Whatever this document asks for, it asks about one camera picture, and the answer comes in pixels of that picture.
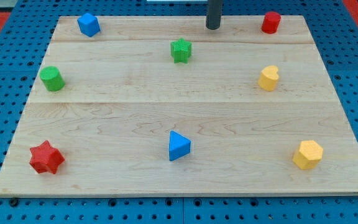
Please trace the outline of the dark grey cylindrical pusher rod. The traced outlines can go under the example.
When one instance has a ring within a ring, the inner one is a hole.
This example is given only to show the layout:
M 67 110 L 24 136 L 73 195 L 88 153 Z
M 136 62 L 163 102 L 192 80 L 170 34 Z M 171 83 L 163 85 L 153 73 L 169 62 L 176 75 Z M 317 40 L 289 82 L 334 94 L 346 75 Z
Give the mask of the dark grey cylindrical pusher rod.
M 206 28 L 216 30 L 220 28 L 223 0 L 208 0 L 206 12 Z

